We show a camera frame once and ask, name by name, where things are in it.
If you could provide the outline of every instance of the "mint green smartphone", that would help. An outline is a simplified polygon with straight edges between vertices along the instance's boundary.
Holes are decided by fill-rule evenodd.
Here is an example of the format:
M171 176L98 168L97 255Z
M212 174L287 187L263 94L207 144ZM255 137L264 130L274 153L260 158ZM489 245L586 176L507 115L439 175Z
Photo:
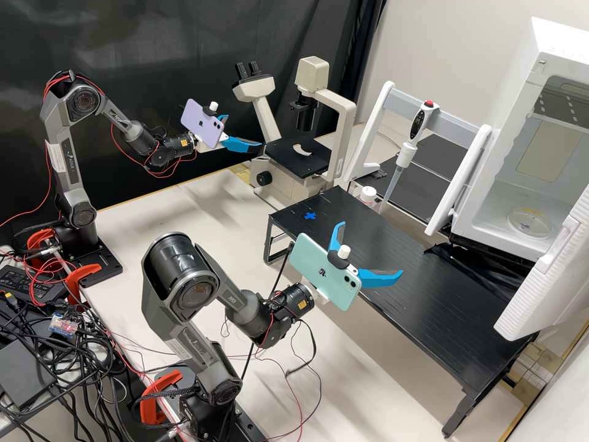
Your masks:
M336 307L348 310L362 288L357 271L335 268L327 259L327 251L305 233L294 244L290 264Z

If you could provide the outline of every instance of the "microscope stage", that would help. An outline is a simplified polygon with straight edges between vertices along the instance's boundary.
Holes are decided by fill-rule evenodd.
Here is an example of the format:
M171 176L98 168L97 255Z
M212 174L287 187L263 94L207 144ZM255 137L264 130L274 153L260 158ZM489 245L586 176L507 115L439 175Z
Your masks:
M302 151L310 152L310 155L302 155L295 151L295 144L299 144ZM266 155L294 175L305 179L327 170L331 151L312 138L294 137L269 142L266 144Z

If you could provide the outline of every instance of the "white wall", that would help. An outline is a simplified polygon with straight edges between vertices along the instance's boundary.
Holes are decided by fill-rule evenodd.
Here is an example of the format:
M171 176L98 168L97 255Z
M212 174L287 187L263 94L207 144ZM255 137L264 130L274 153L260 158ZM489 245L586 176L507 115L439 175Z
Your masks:
M511 434L509 442L587 440L588 409L589 337L585 335Z
M589 30L587 0L389 0L364 75L365 122L386 80L483 123L530 16Z

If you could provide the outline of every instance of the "black backdrop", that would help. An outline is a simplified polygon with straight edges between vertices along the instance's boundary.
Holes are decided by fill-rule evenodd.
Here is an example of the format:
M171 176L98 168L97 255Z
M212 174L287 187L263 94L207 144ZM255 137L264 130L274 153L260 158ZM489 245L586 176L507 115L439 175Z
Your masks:
M182 106L194 98L219 102L220 112L229 114L227 133L261 141L253 107L238 102L231 91L234 63L257 59L274 75L276 91L269 102L283 134L292 134L288 102L296 96L300 57L329 61L330 88L351 90L347 95L356 98L361 76L345 80L345 72L349 77L358 72L358 59L360 65L366 61L373 29L368 43L362 36L361 47L355 37L366 27L360 26L366 5L373 10L373 3L380 13L382 1L371 0L3 0L0 220L37 205L47 188L39 111L44 84L58 69L84 73L129 117L163 125L169 134L183 131ZM321 111L317 131L331 130L333 122L329 110ZM222 149L158 180L115 149L106 119L86 119L72 135L85 188L97 208L248 158ZM0 239L4 243L15 230L55 216L51 197L34 215L0 230Z

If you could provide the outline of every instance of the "red clamp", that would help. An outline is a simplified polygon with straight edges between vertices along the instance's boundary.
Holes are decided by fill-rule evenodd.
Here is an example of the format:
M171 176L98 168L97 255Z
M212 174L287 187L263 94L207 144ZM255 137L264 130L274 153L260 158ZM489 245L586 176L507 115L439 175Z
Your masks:
M52 228L39 230L29 236L29 239L26 240L26 248L27 249L35 249L39 247L39 243L44 241L45 239L52 238L55 235L55 232Z
M45 241L46 239L53 238L54 236L55 236L55 232L53 231L52 228L47 228L47 229L36 231L31 236L29 236L29 238L26 240L26 248L28 250L36 249L37 247L39 247L39 244L41 243L41 241ZM33 258L31 260L31 265L34 268L40 268L43 265L43 261L39 258ZM60 267L61 267L60 265L56 265L56 266L49 265L47 267L47 270L56 271L56 270L59 270Z
M169 386L176 384L181 379L182 373L180 370L171 371L147 387L141 396L143 397L152 393L159 393ZM141 422L147 425L158 425L166 420L166 415L162 411L158 411L156 406L157 402L155 401L155 398L145 399L139 403Z
M87 277L89 274L100 272L100 270L102 270L102 266L100 264L88 264L77 268L72 273L70 273L65 280L65 284L70 293L67 296L67 302L71 305L79 304L78 300L80 299L80 288L78 284L80 283L80 280Z

